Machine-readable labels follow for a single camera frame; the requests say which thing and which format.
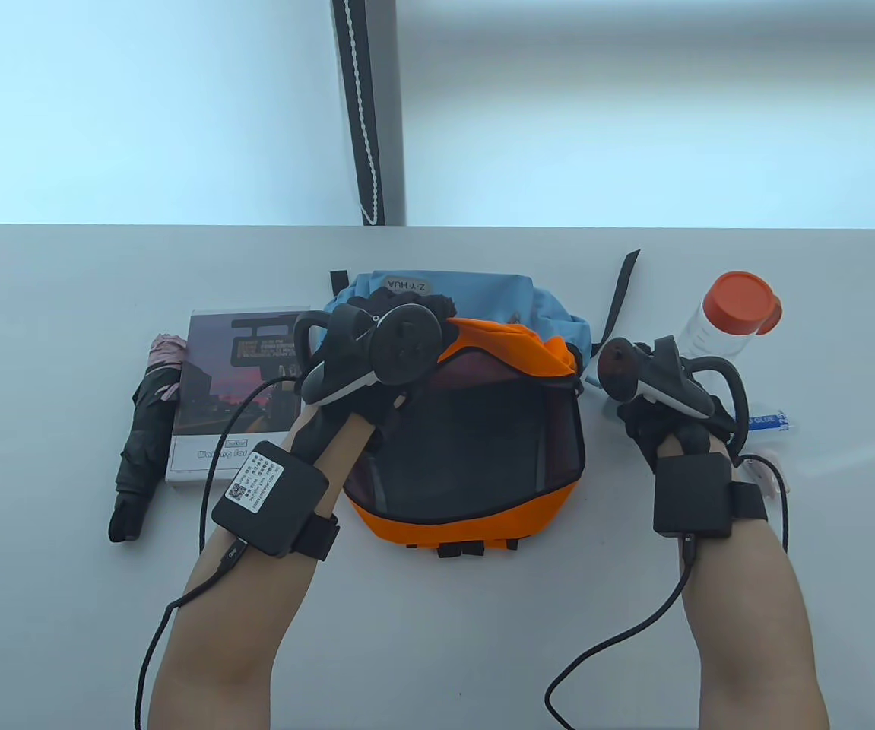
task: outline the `folded umbrella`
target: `folded umbrella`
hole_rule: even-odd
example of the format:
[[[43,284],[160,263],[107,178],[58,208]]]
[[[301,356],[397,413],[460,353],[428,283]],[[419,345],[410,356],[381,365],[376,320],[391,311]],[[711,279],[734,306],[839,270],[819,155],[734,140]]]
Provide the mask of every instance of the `folded umbrella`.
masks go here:
[[[116,505],[109,521],[111,542],[139,538],[150,500],[166,474],[180,366],[186,356],[186,341],[174,335],[159,335],[150,347],[146,374],[132,397],[135,410],[130,436],[120,453]]]

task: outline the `orange bottle cap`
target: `orange bottle cap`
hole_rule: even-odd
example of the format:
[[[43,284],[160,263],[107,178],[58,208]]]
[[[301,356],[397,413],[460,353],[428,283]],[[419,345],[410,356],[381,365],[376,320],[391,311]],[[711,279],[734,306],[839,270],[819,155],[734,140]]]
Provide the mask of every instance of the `orange bottle cap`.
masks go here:
[[[764,335],[781,319],[781,301],[763,278],[747,271],[718,277],[704,298],[708,321],[729,335]]]

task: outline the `book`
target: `book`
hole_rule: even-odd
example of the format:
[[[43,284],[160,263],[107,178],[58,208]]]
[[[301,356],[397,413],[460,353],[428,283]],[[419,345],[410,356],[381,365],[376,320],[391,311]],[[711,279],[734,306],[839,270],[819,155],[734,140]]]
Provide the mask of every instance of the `book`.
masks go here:
[[[267,379],[299,375],[292,330],[308,308],[191,315],[166,465],[168,484],[203,484],[218,437],[240,403]],[[228,484],[257,442],[280,444],[300,409],[293,382],[259,393],[225,439],[214,483]]]

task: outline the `backpack logo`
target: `backpack logo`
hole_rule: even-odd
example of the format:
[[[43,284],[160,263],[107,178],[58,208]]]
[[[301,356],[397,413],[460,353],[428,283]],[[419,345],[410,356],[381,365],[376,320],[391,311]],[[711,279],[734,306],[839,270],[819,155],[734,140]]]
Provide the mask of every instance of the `backpack logo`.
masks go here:
[[[422,278],[386,277],[382,285],[398,294],[412,291],[420,296],[430,295],[430,282],[424,281]]]

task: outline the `blue label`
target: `blue label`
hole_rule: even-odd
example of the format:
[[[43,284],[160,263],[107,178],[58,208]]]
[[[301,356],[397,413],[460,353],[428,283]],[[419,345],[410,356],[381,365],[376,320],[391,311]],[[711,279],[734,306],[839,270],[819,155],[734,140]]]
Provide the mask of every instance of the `blue label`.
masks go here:
[[[788,416],[784,411],[767,414],[767,416],[752,416],[747,420],[749,431],[788,431]]]

